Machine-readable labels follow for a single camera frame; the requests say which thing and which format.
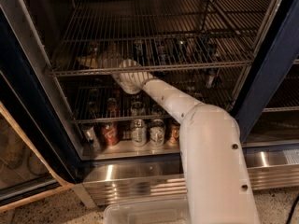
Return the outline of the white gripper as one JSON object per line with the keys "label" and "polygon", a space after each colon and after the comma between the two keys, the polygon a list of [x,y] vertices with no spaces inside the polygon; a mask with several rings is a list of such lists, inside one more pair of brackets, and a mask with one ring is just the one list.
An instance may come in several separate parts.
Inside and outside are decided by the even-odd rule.
{"label": "white gripper", "polygon": [[114,49],[102,52],[97,61],[93,56],[77,57],[77,62],[89,69],[97,69],[98,65],[100,68],[117,68],[122,61],[123,57]]}

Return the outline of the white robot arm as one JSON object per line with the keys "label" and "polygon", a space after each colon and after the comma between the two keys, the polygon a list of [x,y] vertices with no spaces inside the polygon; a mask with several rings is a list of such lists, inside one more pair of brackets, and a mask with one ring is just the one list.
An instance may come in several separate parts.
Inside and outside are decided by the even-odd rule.
{"label": "white robot arm", "polygon": [[260,224],[240,144],[239,126],[224,109],[205,104],[106,50],[88,60],[121,88],[144,91],[180,124],[179,146],[192,224]]}

